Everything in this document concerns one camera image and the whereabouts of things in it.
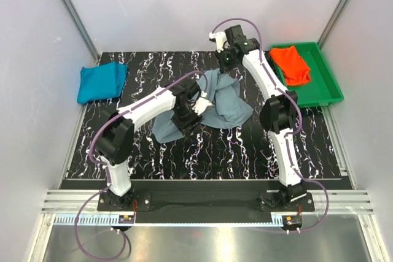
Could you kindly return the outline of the right aluminium frame post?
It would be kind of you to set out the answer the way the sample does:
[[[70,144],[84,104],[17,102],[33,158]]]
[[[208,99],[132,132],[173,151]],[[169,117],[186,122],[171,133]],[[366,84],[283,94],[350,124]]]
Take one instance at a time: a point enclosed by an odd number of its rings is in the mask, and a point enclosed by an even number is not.
[[[335,6],[328,22],[326,23],[322,33],[317,41],[317,44],[320,49],[324,47],[327,42],[327,39],[331,35],[335,25],[337,24],[339,18],[341,17],[342,13],[344,12],[346,6],[349,4],[350,0],[339,0],[337,5]]]

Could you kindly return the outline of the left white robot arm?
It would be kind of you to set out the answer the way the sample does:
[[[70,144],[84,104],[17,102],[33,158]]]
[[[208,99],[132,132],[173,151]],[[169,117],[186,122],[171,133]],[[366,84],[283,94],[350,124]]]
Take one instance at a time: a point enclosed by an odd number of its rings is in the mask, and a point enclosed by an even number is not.
[[[128,158],[133,152],[135,132],[157,116],[172,111],[170,118],[184,137],[203,120],[203,112],[212,106],[207,92],[196,81],[184,78],[178,83],[158,87],[153,93],[109,114],[108,121],[94,136],[89,159],[101,166],[107,177],[102,202],[127,210],[137,203],[128,176]]]

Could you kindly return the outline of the aluminium front rail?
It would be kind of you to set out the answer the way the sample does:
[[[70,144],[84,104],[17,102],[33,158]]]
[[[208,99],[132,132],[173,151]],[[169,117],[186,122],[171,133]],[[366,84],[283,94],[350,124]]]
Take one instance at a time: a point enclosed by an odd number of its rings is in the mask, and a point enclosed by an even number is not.
[[[257,200],[247,208],[244,201],[229,206],[181,206],[165,203],[144,193],[137,207],[113,209],[93,192],[50,191],[42,213],[53,214],[56,225],[81,226],[153,226],[203,228],[284,228],[296,220],[314,216],[317,220],[328,215],[371,215],[373,209],[364,191],[331,191],[324,194],[313,190],[300,204],[287,209],[270,208]]]

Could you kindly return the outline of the grey-blue t shirt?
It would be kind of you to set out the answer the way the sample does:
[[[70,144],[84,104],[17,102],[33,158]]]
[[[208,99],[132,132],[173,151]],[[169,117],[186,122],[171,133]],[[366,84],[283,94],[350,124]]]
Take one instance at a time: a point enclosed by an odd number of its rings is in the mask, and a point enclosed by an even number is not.
[[[240,82],[220,69],[205,72],[207,80],[198,81],[200,88],[208,87],[207,99],[212,106],[207,108],[202,116],[202,125],[216,129],[232,129],[241,126],[252,115],[253,109],[240,98]],[[155,139],[165,144],[182,139],[184,136],[171,121],[173,111],[167,111],[155,117],[152,133]]]

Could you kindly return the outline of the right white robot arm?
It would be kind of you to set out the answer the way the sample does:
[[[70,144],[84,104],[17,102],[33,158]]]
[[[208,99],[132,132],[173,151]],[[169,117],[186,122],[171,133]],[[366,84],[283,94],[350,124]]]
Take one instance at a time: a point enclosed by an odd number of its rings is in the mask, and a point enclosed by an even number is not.
[[[295,124],[300,114],[298,96],[282,84],[260,49],[259,41],[248,39],[240,25],[231,26],[223,32],[211,32],[209,40],[216,44],[216,57],[222,72],[242,66],[259,87],[264,98],[259,113],[260,124],[273,143],[282,185],[271,207],[294,210],[300,205],[301,198],[306,196],[294,147],[294,134],[300,131]]]

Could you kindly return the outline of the aluminium frame post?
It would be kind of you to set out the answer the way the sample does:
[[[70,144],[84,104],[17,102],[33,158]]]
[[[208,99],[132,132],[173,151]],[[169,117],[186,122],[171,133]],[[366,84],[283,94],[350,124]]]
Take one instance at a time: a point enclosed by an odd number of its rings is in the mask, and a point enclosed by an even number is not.
[[[337,24],[339,18],[341,17],[342,13],[344,12],[346,6],[349,4],[350,0],[339,0],[337,5],[335,6],[328,22],[326,23],[322,33],[317,41],[317,44],[320,49],[324,47],[327,42],[327,39],[331,35],[335,25]]]
[[[91,54],[94,60],[98,60],[101,56],[100,52],[97,50],[94,45],[89,33],[87,32],[86,27],[84,26],[82,19],[80,18],[77,10],[72,2],[72,0],[61,0],[63,3],[68,15],[70,16],[74,26],[76,27],[79,36],[82,38],[83,43],[85,44],[87,50]]]

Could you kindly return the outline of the left aluminium frame post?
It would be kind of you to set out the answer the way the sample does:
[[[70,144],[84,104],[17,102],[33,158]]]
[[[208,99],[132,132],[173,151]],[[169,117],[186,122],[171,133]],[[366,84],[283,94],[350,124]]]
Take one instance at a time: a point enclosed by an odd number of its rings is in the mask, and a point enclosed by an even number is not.
[[[80,18],[77,10],[72,2],[72,0],[61,0],[63,3],[68,15],[70,16],[74,26],[76,27],[79,36],[82,38],[83,43],[85,44],[87,50],[91,54],[94,60],[98,60],[101,56],[100,52],[97,50],[94,45],[89,33],[87,32],[86,27],[84,26],[82,19]]]

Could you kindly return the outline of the orange t shirt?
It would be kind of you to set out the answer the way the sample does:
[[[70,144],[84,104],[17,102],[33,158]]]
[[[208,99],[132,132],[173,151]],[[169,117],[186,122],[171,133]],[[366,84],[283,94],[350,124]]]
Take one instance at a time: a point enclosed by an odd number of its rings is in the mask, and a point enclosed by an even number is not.
[[[279,66],[288,86],[298,87],[311,81],[311,69],[294,45],[270,50],[272,60]]]

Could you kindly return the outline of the green plastic tray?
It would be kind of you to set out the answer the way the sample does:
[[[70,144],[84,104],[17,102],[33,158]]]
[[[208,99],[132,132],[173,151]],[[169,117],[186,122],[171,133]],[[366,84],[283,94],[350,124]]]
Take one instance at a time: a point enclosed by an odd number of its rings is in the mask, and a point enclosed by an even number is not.
[[[298,106],[300,108],[329,106],[344,99],[343,93],[332,71],[326,62],[319,46],[315,42],[298,42],[294,44],[276,44],[274,48],[295,47],[298,54],[310,68],[311,81],[301,86],[289,86],[285,80],[282,69],[276,64],[277,76],[288,90],[298,94]]]

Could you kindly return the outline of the teal folded t shirt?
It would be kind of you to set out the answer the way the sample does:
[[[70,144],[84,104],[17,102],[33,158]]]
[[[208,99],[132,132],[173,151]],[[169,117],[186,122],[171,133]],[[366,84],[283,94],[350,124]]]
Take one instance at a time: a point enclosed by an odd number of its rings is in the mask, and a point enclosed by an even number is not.
[[[116,62],[91,68],[83,67],[80,71],[77,103],[118,98],[122,94],[127,73],[127,65]]]

